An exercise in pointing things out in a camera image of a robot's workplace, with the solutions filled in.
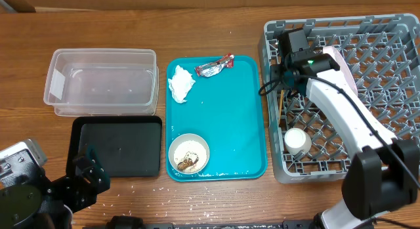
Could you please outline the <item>wooden chopstick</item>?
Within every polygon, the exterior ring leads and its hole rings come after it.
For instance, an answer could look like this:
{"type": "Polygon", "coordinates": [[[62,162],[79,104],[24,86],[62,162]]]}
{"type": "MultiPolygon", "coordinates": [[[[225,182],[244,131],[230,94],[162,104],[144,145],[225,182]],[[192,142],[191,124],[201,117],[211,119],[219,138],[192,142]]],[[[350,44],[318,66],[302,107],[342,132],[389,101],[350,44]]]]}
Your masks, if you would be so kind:
{"type": "Polygon", "coordinates": [[[281,116],[282,116],[282,110],[283,110],[283,102],[284,102],[284,90],[281,90],[280,92],[280,99],[279,99],[279,120],[278,120],[278,125],[280,126],[281,124],[281,116]]]}

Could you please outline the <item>white round plate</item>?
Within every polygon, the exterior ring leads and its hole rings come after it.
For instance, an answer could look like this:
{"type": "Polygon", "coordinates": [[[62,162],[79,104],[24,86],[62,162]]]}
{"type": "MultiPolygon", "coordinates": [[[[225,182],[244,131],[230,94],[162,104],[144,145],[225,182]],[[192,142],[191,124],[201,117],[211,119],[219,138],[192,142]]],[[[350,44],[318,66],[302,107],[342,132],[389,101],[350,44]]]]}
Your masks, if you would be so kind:
{"type": "Polygon", "coordinates": [[[324,54],[329,54],[338,63],[348,86],[355,95],[358,95],[358,89],[352,76],[352,73],[350,72],[350,69],[341,53],[333,46],[324,47],[322,49],[322,52],[324,54]]]}

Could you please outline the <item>beige cup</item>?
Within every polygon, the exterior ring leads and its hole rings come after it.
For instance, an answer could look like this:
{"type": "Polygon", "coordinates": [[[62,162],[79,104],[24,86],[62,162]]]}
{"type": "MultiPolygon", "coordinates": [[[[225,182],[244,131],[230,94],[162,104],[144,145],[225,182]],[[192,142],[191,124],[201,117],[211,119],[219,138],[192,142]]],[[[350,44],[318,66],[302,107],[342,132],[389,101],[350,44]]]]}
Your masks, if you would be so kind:
{"type": "Polygon", "coordinates": [[[283,142],[286,150],[294,156],[299,153],[307,154],[312,146],[308,133],[299,128],[291,128],[286,131],[283,142]]]}

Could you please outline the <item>red silver snack wrapper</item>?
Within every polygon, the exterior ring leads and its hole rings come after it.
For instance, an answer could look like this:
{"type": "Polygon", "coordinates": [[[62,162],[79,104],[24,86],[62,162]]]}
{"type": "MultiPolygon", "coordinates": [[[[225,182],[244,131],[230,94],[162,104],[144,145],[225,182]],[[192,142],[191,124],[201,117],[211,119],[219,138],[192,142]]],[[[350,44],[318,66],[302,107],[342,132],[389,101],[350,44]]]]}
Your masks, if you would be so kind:
{"type": "Polygon", "coordinates": [[[215,62],[195,67],[195,72],[201,77],[211,77],[217,75],[225,68],[233,68],[234,58],[235,56],[233,54],[228,53],[215,62]]]}

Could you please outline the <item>grey bowl with food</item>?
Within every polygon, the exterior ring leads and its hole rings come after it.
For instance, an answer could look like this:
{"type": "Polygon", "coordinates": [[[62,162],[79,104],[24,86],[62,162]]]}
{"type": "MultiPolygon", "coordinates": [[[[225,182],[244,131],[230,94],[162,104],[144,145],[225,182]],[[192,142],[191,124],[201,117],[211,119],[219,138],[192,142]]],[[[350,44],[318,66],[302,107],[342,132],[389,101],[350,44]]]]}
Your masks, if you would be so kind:
{"type": "Polygon", "coordinates": [[[207,142],[196,134],[183,134],[172,141],[167,157],[176,173],[193,175],[204,170],[209,162],[207,142]]]}

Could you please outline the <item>white napkin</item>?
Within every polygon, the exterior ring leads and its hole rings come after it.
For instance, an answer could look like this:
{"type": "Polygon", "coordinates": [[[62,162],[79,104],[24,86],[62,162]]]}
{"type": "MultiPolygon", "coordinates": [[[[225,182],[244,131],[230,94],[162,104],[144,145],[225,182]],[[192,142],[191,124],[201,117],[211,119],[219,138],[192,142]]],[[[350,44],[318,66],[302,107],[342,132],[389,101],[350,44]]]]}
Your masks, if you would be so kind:
{"type": "Polygon", "coordinates": [[[175,74],[172,78],[168,79],[169,90],[175,102],[182,104],[186,102],[186,96],[195,84],[195,80],[192,78],[187,70],[177,65],[175,67],[175,74]]]}

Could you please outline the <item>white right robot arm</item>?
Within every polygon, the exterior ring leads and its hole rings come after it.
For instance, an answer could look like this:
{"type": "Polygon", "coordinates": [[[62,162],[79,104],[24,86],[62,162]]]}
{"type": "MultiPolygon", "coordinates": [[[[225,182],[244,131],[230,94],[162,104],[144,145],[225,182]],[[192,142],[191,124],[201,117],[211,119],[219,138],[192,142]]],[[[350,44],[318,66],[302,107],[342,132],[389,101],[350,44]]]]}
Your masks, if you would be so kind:
{"type": "Polygon", "coordinates": [[[317,214],[312,228],[371,228],[382,215],[416,202],[419,147],[397,136],[365,107],[341,53],[317,51],[302,28],[277,36],[281,57],[270,67],[273,89],[294,90],[326,116],[345,144],[351,164],[342,200],[317,214]]]}

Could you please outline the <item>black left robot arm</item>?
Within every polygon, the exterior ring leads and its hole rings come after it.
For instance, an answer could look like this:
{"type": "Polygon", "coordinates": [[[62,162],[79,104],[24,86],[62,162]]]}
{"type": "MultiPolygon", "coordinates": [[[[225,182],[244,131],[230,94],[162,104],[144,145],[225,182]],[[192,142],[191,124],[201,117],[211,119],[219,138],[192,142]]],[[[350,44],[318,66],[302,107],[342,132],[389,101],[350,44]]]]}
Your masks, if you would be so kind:
{"type": "Polygon", "coordinates": [[[1,227],[71,228],[74,213],[96,203],[110,189],[109,175],[93,148],[69,160],[70,171],[49,180],[47,157],[35,140],[1,150],[1,227]]]}

